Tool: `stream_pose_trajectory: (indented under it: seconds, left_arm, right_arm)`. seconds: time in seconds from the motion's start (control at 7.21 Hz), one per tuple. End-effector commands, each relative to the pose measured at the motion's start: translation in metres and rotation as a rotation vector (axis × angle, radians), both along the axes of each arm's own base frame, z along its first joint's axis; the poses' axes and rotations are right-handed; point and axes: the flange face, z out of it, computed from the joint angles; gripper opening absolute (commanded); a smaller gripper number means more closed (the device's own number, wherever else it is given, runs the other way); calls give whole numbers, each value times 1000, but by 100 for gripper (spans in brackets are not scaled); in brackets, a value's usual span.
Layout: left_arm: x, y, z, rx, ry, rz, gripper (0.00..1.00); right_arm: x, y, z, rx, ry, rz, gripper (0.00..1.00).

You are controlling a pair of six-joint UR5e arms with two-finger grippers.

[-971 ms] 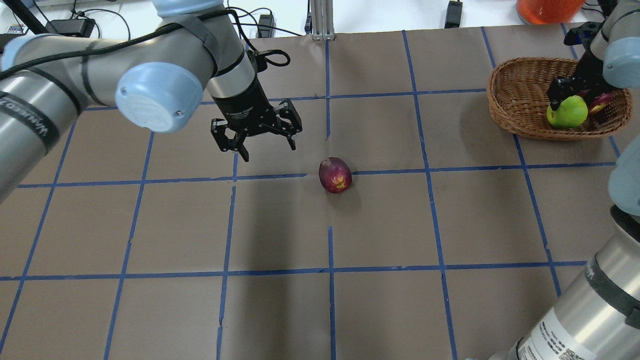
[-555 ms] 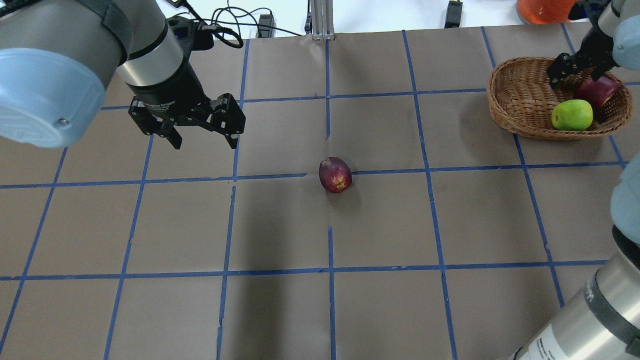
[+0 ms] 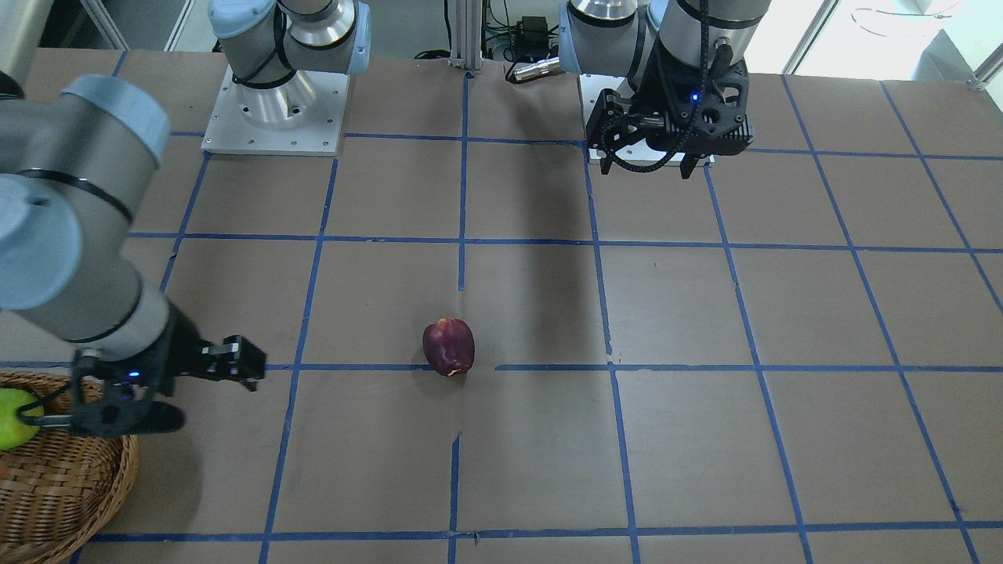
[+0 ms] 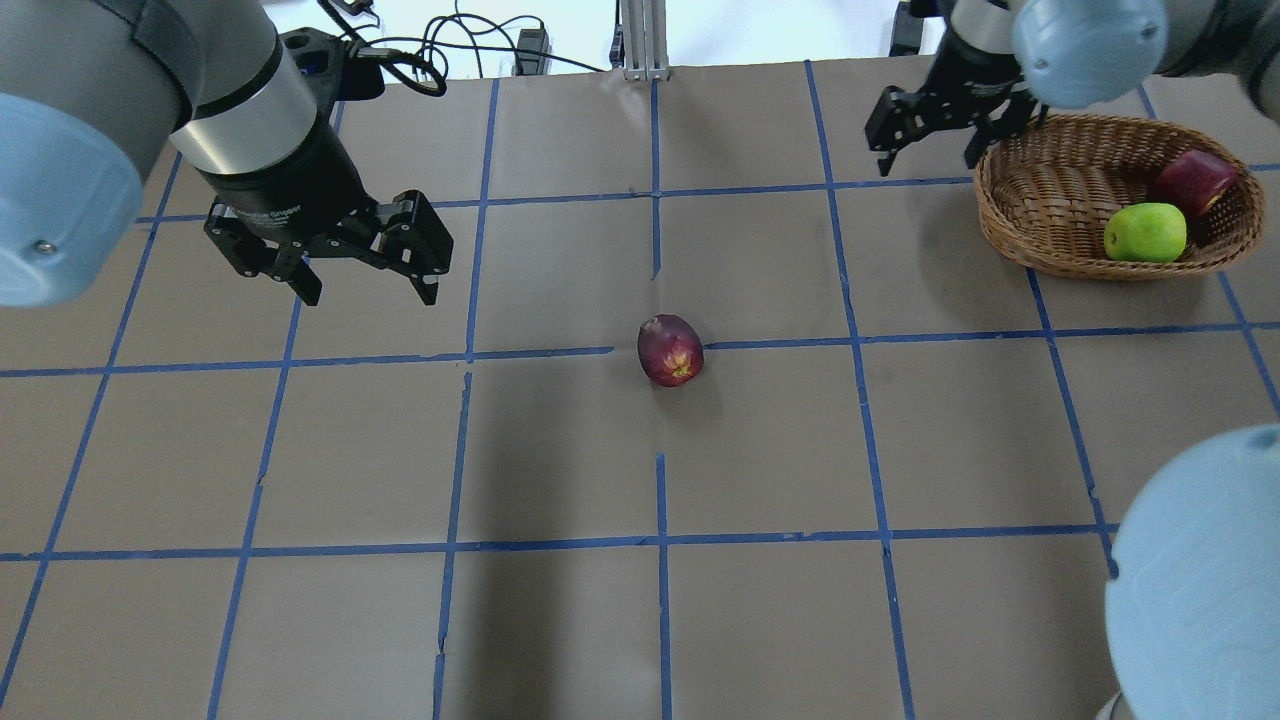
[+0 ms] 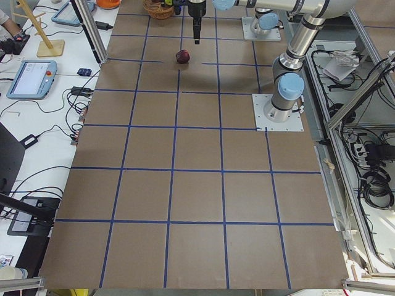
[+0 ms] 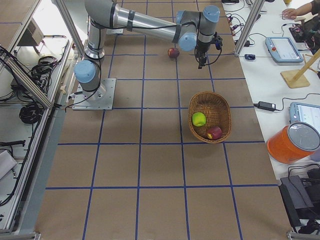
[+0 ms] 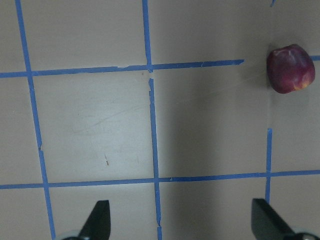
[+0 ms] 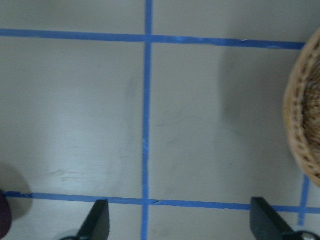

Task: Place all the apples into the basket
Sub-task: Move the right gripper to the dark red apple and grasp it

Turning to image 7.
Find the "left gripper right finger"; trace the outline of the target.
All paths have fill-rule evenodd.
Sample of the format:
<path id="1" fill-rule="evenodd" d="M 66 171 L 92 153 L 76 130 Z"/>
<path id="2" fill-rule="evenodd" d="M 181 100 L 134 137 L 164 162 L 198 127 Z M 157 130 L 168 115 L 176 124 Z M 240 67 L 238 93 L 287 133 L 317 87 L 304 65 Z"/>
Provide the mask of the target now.
<path id="1" fill-rule="evenodd" d="M 289 240 L 295 232 L 263 198 L 251 202 L 251 231 L 256 240 Z"/>

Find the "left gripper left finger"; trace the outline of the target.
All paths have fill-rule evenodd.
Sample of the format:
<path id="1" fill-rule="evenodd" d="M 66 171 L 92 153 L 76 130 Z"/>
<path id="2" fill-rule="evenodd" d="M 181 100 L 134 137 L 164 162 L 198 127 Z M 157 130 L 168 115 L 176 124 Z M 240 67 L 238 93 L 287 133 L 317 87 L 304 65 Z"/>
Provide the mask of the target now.
<path id="1" fill-rule="evenodd" d="M 111 235 L 111 214 L 108 200 L 99 200 L 78 234 L 80 240 L 108 240 Z"/>

